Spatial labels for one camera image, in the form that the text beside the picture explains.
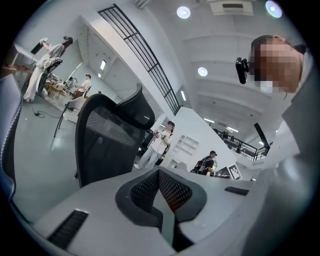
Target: black and white poster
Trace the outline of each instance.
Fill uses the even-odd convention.
[[[229,173],[231,175],[231,178],[233,180],[240,180],[242,178],[241,173],[240,173],[238,167],[236,166],[236,164],[227,166],[227,168],[228,168]]]

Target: black cable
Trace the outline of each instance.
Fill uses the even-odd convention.
[[[32,106],[31,108],[32,108],[33,114],[38,118],[45,118],[46,116],[44,114],[48,115],[49,117],[56,118],[56,119],[59,119],[61,117],[61,116],[50,115],[49,113],[47,113],[45,111],[37,111],[37,112],[35,112],[34,107]]]

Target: black mesh chair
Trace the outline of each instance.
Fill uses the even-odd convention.
[[[92,95],[79,113],[75,132],[80,187],[131,172],[145,130],[154,123],[140,83],[118,104],[101,93]]]
[[[0,79],[0,185],[11,202],[16,191],[14,143],[22,95],[14,76]]]

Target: black vent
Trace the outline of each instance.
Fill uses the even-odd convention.
[[[244,6],[241,3],[223,3],[222,6],[223,8],[244,8]]]
[[[51,234],[48,241],[61,249],[66,249],[76,233],[79,231],[88,213],[81,210],[74,210],[64,222]]]

